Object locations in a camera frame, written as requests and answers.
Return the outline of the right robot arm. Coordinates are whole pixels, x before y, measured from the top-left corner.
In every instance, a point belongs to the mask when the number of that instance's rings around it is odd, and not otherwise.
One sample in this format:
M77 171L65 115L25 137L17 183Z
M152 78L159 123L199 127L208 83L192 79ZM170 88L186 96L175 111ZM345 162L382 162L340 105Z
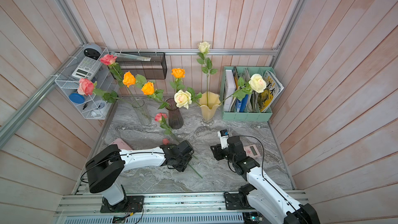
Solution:
M262 166L246 154L239 136L210 147L216 160L226 160L247 182L238 191L239 205L254 208L272 224L319 224L316 210L289 196Z

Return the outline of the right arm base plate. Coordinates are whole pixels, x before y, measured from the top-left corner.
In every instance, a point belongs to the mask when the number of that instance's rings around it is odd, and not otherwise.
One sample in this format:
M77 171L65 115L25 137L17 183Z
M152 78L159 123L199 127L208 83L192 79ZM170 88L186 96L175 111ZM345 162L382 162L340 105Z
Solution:
M252 209L247 201L247 197L243 193L232 194L225 192L223 197L227 210Z

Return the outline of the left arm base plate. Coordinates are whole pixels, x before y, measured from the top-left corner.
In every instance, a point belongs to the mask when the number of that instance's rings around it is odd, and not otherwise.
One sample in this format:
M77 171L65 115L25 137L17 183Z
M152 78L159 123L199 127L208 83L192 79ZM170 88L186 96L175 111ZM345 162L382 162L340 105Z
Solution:
M121 202L111 205L102 198L101 213L135 213L143 210L144 196L126 196Z

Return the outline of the pink rose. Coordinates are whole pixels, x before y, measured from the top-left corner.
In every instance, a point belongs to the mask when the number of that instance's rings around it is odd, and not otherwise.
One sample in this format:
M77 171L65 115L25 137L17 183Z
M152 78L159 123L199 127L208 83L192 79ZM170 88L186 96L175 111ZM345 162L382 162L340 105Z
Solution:
M130 93L130 95L132 95L132 91L130 90L130 88L125 86L122 82L125 73L122 71L120 65L116 62L116 60L117 57L110 54L107 54L99 59L101 63L105 64L109 68L109 71L113 75L114 79L117 81L119 87L126 87L127 91Z
M120 97L116 91L112 90L111 92L104 91L102 89L96 88L96 83L93 83L92 81L88 79L80 79L79 80L79 87L77 89L77 92L81 95L98 95L102 98L107 103L115 103L117 100L127 102L132 106L132 102L129 102L127 100L124 100L122 97Z
M173 133L173 129L169 126L167 115L164 113L156 114L154 120L160 124L160 127L163 129L165 135L171 136L175 141L180 143L178 137Z

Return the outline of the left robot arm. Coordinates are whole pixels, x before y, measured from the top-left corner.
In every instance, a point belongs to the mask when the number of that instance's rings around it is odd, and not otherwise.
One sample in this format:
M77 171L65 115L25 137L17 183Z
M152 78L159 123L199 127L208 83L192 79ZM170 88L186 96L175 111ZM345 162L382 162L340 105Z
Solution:
M188 141L144 150L125 150L112 144L86 163L91 194L101 194L112 207L127 205L127 195L117 182L120 174L144 167L163 167L184 172L194 154Z

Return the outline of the cream rose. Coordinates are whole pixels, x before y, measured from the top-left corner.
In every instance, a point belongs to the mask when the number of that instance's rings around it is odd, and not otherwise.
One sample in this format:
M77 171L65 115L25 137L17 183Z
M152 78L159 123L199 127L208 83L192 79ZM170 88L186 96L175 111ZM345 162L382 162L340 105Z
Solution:
M210 52L211 44L207 41L200 42L198 44L199 52L197 55L198 64L201 65L201 71L205 75L206 78L206 92L209 92L209 78L210 75L214 75L217 73L218 69L213 68L212 60L208 57Z
M238 79L238 89L231 95L228 95L222 103L226 101L226 99L235 97L238 100L242 101L246 95L251 94L253 91L256 93L262 93L267 84L266 81L260 74L253 74L251 78L246 82L243 77Z
M191 87L188 87L186 91L179 90L174 95L174 101L178 108L189 109L191 104L196 104L200 106L200 99L202 97L202 93L196 93L195 90Z

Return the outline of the orange rose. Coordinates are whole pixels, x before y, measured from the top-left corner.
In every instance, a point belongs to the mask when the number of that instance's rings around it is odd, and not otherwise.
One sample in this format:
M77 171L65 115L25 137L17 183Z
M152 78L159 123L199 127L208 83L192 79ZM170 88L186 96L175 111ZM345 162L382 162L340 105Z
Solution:
M152 82L147 82L143 85L141 91L148 99L154 100L160 103L159 109L167 108L170 109L170 104L163 99L163 90L155 89Z
M173 68L171 75L173 76L173 81L170 82L170 85L175 91L174 94L179 90L184 90L183 79L185 78L185 70L182 68Z
M131 72L126 72L123 76L122 82L128 88L130 86L135 86L141 90L144 84L151 81L148 81L147 78L143 75L137 74L136 76L134 76Z

